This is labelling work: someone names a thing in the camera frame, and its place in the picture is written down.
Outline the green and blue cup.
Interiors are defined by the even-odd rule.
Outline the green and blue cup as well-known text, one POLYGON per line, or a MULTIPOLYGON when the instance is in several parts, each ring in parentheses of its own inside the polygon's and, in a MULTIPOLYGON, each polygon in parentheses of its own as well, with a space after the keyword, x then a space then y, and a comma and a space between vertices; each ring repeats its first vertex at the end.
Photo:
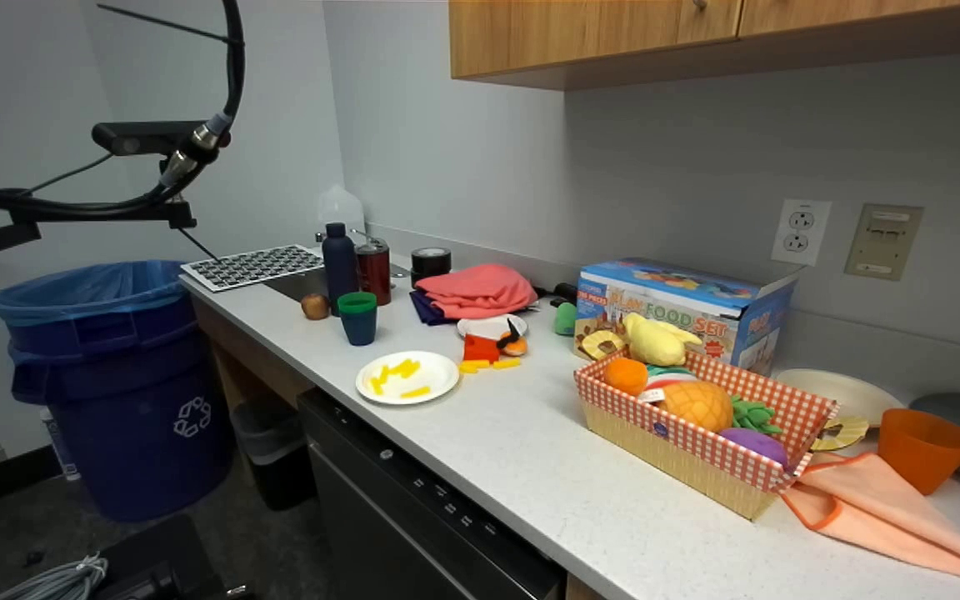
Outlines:
POLYGON ((352 348, 368 348, 376 336, 376 297, 368 291, 343 293, 337 316, 352 348))

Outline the black tape roll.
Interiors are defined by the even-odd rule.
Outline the black tape roll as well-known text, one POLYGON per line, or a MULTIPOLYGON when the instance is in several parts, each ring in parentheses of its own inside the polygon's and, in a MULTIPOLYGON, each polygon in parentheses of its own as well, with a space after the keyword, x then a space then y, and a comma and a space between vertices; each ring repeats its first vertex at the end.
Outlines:
POLYGON ((451 270, 448 246, 423 246, 411 253, 411 279, 437 277, 451 270))

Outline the orange cloth napkin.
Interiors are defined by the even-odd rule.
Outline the orange cloth napkin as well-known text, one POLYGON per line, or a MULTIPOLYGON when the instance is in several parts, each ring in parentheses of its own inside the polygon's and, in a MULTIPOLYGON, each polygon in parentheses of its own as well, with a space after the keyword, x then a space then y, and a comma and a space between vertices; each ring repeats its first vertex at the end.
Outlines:
POLYGON ((960 577, 960 531, 878 454, 809 464, 782 504, 812 533, 960 577))

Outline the dark blue bottle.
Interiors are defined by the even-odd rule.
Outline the dark blue bottle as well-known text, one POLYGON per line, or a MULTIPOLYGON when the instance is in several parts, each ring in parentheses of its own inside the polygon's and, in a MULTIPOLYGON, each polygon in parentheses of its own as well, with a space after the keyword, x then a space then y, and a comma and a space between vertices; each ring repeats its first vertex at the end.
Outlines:
POLYGON ((323 229, 323 270, 329 299, 357 291, 357 251, 343 222, 323 229))

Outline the dark red can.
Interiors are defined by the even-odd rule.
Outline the dark red can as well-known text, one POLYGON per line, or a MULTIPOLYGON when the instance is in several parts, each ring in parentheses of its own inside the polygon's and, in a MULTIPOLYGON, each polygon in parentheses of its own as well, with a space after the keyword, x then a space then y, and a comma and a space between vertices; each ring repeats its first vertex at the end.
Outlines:
POLYGON ((376 297, 376 302, 389 299, 389 246, 379 241, 371 241, 357 251, 357 277, 368 293, 376 297))

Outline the white wall power outlet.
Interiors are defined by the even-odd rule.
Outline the white wall power outlet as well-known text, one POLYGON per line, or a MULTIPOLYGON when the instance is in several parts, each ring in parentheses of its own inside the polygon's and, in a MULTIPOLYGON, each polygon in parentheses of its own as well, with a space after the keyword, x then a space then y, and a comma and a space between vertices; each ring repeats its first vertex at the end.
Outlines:
POLYGON ((826 221, 826 199, 786 199, 769 256, 780 264, 812 268, 826 236, 826 221))

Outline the blue toy food box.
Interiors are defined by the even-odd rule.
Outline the blue toy food box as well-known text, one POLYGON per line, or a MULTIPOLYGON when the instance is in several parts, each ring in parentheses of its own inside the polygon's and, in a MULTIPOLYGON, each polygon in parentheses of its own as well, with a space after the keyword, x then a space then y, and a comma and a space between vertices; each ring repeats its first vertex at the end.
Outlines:
POLYGON ((767 374, 794 291, 794 277, 748 284, 654 261, 604 261, 578 277, 578 329, 641 312, 697 334, 713 359, 767 374))

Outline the blue recycling bin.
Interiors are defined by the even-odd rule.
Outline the blue recycling bin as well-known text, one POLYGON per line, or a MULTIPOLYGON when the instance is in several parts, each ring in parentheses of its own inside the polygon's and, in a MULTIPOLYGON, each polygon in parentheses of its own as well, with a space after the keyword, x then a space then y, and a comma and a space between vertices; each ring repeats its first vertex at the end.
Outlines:
POLYGON ((3 287, 0 319, 13 397, 51 411, 104 518, 167 518, 222 482, 232 426, 178 261, 3 287))

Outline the orange plastic cup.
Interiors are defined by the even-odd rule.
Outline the orange plastic cup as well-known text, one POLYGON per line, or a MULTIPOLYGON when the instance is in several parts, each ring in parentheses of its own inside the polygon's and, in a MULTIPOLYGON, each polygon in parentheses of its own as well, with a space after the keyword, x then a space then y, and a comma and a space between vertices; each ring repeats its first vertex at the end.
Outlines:
POLYGON ((924 497, 960 469, 960 426, 924 411, 887 411, 879 456, 924 497))

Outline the white plate with yellow bricks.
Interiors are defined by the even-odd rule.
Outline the white plate with yellow bricks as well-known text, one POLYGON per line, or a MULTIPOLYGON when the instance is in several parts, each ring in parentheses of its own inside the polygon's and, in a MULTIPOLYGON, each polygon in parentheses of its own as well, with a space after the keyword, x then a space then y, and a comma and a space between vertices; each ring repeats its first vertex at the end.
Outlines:
POLYGON ((383 407, 419 407, 448 397, 457 384, 459 368, 434 350, 383 353, 357 374, 357 394, 383 407))

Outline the beige wall switch plate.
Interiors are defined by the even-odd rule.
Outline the beige wall switch plate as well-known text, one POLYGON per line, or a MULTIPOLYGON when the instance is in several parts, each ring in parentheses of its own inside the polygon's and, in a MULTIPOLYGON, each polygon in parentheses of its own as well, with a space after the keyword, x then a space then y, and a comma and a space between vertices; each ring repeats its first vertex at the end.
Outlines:
POLYGON ((851 241, 848 273, 899 279, 920 221, 920 208, 866 203, 851 241))

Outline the red checkered cardboard basket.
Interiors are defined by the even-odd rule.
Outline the red checkered cardboard basket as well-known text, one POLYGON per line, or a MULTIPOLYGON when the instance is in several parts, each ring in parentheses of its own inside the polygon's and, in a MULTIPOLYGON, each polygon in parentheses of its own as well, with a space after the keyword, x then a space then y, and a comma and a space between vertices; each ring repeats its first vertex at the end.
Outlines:
POLYGON ((687 368, 697 381, 769 407, 778 443, 782 447, 786 461, 778 464, 744 443, 734 443, 723 432, 702 431, 661 407, 634 401, 630 394, 607 384, 604 363, 589 363, 574 374, 582 423, 597 436, 623 447, 628 454, 692 488, 713 504, 741 513, 744 520, 756 520, 809 466, 809 447, 826 426, 832 403, 826 397, 744 368, 728 368, 699 353, 689 353, 687 368))

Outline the orange red toy piece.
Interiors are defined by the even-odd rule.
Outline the orange red toy piece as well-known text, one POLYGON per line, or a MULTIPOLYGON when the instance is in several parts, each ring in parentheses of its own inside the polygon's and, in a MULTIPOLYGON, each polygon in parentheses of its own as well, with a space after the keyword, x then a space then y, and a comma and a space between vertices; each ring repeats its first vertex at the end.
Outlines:
POLYGON ((462 339, 459 371, 462 374, 511 371, 523 356, 526 356, 526 339, 523 336, 504 336, 504 339, 466 336, 462 339))

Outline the black dishwasher front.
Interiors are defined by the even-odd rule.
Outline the black dishwasher front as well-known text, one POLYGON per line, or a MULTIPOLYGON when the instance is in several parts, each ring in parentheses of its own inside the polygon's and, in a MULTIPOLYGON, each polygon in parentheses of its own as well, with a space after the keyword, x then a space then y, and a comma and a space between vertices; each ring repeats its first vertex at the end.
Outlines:
POLYGON ((332 397, 301 419, 341 600, 560 600, 552 559, 332 397))

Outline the orange toy fruit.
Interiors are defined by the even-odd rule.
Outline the orange toy fruit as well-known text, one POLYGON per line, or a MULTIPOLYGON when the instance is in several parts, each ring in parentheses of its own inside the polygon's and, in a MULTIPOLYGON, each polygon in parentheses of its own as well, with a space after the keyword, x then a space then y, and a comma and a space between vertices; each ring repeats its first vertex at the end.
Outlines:
POLYGON ((734 423, 729 394, 708 381, 672 384, 663 397, 663 411, 713 432, 734 423))

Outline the small black waste bin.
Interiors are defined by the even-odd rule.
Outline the small black waste bin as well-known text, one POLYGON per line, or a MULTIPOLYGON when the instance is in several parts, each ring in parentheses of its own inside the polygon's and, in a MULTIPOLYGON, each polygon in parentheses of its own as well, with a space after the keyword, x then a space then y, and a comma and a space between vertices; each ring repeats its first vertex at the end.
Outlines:
POLYGON ((270 510, 289 510, 312 497, 306 436, 294 407, 280 401, 241 403, 232 431, 270 510))

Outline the pink red cloth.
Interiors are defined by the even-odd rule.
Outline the pink red cloth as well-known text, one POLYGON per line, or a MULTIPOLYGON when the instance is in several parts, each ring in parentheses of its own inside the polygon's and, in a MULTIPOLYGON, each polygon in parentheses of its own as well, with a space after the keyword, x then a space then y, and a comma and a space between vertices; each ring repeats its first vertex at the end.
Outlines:
POLYGON ((419 291, 451 319, 513 312, 537 299, 531 279, 506 264, 481 264, 423 277, 419 291))

